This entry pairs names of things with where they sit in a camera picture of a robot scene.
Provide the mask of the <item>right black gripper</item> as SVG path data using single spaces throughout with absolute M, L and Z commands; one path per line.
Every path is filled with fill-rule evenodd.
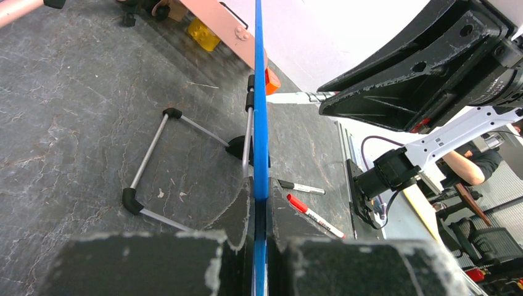
M 463 107 L 522 106 L 522 21 L 493 1 L 429 1 L 396 37 L 319 87 L 320 114 L 428 133 Z

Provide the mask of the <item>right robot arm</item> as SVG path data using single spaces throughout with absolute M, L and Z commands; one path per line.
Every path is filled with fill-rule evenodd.
M 415 184 L 459 146 L 522 119 L 522 2 L 430 1 L 386 45 L 319 87 L 321 115 L 421 139 L 390 150 L 350 182 L 356 214 Z

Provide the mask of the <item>blue framed whiteboard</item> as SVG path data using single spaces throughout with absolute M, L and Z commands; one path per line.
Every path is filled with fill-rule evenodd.
M 249 152 L 253 147 L 253 197 L 254 197 L 254 242 L 253 242 L 253 265 L 252 265 L 252 288 L 251 295 L 265 295 L 266 287 L 266 203 L 269 197 L 269 148 L 268 148 L 268 116 L 266 109 L 265 88 L 265 58 L 263 44 L 263 14 L 262 2 L 255 2 L 255 45 L 254 45 L 254 79 L 249 80 L 249 101 L 253 106 L 247 109 L 247 125 L 242 159 L 242 171 L 245 175 L 249 173 Z M 162 113 L 161 124 L 144 156 L 138 172 L 131 186 L 123 190 L 122 204 L 132 214 L 143 214 L 157 221 L 169 224 L 180 230 L 188 231 L 189 228 L 164 216 L 158 215 L 145 209 L 136 200 L 136 186 L 157 144 L 157 141 L 167 123 L 171 118 L 182 119 L 192 126 L 206 132 L 208 135 L 219 139 L 205 128 L 188 120 L 183 114 L 174 108 L 165 109 Z

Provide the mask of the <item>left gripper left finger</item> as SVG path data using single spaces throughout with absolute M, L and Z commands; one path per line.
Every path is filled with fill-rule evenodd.
M 199 233 L 200 271 L 196 295 L 251 295 L 253 276 L 253 179 L 242 180 L 239 192 L 211 228 Z

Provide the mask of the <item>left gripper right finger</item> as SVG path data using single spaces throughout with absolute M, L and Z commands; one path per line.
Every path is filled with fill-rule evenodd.
M 304 295 L 299 280 L 305 278 L 306 263 L 295 243 L 326 235 L 290 204 L 275 178 L 269 179 L 266 209 L 268 295 Z

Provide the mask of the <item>green whiteboard marker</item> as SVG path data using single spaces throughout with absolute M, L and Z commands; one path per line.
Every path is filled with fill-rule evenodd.
M 321 104 L 338 92 L 282 92 L 266 96 L 271 104 Z

